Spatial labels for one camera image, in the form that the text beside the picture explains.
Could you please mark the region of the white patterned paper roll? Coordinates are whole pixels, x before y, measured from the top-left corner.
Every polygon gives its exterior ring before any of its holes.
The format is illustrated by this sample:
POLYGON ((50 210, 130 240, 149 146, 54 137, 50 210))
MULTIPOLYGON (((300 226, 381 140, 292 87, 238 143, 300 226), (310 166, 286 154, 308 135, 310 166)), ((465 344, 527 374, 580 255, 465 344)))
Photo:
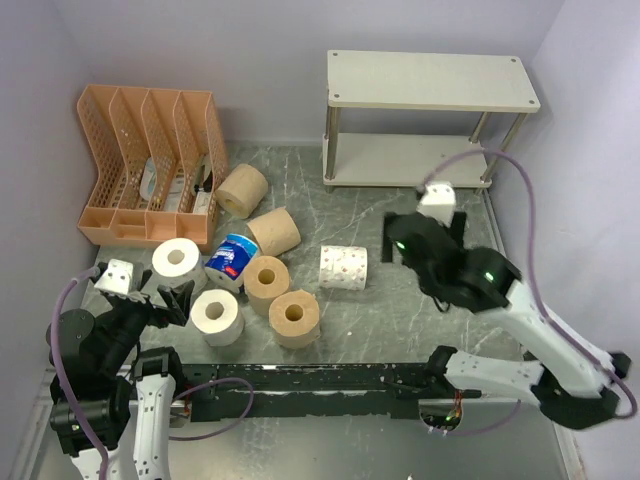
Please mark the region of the white patterned paper roll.
POLYGON ((364 247, 322 245, 319 286, 325 289, 364 290, 367 267, 368 255, 364 247))

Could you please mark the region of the brown roll front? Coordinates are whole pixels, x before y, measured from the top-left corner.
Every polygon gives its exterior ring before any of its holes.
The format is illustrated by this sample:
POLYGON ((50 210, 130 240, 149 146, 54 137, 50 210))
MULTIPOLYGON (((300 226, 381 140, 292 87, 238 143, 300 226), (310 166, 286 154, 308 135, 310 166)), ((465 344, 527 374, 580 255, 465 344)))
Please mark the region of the brown roll front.
POLYGON ((287 292, 271 303, 269 324, 282 347, 304 348, 320 336, 319 304, 305 290, 287 292))

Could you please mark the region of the blue paper roll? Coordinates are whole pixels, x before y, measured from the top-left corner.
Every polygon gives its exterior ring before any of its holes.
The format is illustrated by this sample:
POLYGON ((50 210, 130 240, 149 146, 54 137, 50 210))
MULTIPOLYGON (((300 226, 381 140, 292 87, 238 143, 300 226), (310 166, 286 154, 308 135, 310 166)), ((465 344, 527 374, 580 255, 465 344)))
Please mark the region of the blue paper roll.
POLYGON ((228 234, 204 265, 208 278, 232 293, 244 291, 244 271, 261 255, 259 246, 248 237, 228 234))

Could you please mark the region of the white roll front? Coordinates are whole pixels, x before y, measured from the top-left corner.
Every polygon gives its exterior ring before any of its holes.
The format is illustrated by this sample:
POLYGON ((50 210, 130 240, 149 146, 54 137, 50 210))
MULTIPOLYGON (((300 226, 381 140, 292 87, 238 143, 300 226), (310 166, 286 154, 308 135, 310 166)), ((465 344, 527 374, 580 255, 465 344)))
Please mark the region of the white roll front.
POLYGON ((191 307, 190 320, 211 347, 231 345, 244 329, 236 297, 222 289, 203 291, 191 307))

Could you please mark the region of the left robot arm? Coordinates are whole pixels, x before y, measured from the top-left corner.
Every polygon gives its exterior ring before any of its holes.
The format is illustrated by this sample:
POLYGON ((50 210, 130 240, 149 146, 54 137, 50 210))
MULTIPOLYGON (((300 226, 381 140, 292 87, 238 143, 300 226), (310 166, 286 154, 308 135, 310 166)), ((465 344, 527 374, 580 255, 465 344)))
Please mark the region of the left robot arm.
POLYGON ((184 326, 195 283, 158 286, 164 303, 156 306, 141 291, 151 276, 144 271, 128 293, 104 291, 111 308, 99 316, 63 308, 79 283, 108 273, 101 263, 78 274, 56 300, 47 335, 50 425, 84 479, 167 479, 171 405, 187 375, 173 347, 144 351, 140 337, 149 326, 184 326))

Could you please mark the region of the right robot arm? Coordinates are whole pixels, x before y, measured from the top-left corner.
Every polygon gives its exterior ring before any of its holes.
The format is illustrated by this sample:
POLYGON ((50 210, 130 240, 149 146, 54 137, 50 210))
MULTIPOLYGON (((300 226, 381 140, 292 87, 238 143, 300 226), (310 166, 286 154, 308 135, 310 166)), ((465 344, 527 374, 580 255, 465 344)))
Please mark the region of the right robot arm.
POLYGON ((625 387, 630 358, 601 350, 569 328, 535 300, 520 270, 499 251, 465 247, 465 222, 462 212, 451 226, 419 212, 389 212, 381 260, 389 263, 399 253, 423 294, 495 323, 532 357, 505 361, 439 346, 427 362, 426 390, 439 398, 465 390, 514 398, 572 430, 621 419, 616 392, 625 387))

